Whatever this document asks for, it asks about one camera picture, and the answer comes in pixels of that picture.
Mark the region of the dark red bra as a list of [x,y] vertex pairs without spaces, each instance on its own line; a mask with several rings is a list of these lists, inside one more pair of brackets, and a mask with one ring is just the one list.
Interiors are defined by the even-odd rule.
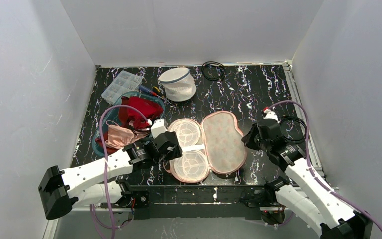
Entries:
[[130,126],[134,130],[148,129],[150,127],[148,120],[159,119],[164,111],[159,103],[139,96],[122,96],[121,103],[136,109],[120,107],[118,111],[118,118],[123,127]]

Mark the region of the strawberry print mesh laundry bag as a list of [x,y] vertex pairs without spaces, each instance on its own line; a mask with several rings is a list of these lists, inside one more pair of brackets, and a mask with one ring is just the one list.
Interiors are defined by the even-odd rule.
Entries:
[[178,138],[182,156],[164,164],[164,168],[182,183],[202,182],[210,172],[228,175],[245,163],[247,150],[241,141],[235,114],[217,111],[201,123],[182,118],[168,127]]

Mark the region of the white mesh laundry basket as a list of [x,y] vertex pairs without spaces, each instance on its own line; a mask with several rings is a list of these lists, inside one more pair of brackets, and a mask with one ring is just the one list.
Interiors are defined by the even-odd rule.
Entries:
[[163,72],[158,78],[166,97],[174,102],[191,99],[196,93],[195,79],[190,69],[179,67]]

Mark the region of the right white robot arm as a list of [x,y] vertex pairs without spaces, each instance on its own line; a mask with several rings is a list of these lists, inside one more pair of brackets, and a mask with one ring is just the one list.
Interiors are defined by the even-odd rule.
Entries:
[[373,222],[333,195],[329,186],[321,186],[321,176],[307,165],[301,147],[283,136],[275,119],[265,118],[253,124],[242,138],[248,149],[264,151],[270,162],[278,166],[300,191],[283,178],[264,184],[264,198],[291,209],[322,239],[368,239]]

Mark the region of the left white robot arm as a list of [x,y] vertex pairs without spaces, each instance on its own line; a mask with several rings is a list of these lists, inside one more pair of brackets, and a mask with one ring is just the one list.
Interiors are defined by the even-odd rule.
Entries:
[[60,169],[49,167],[38,186],[45,218],[53,220],[73,208],[88,204],[118,203],[132,193],[122,180],[104,185],[104,180],[128,175],[182,156],[175,132],[164,132],[156,138],[143,138],[123,149],[91,163]]

